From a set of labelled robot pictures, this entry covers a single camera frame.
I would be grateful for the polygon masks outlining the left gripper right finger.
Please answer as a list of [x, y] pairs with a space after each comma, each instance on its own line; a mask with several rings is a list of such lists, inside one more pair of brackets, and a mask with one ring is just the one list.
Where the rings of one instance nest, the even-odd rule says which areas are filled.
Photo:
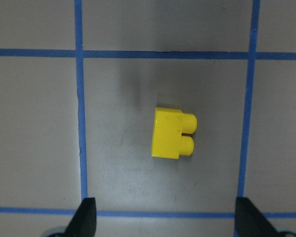
[[247, 197], [236, 198], [235, 230], [239, 237], [281, 236]]

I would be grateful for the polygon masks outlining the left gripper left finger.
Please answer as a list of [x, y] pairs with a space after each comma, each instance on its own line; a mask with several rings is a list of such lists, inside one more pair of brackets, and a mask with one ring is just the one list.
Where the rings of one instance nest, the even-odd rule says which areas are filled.
[[84, 198], [65, 229], [64, 237], [94, 237], [97, 227], [97, 209], [94, 197]]

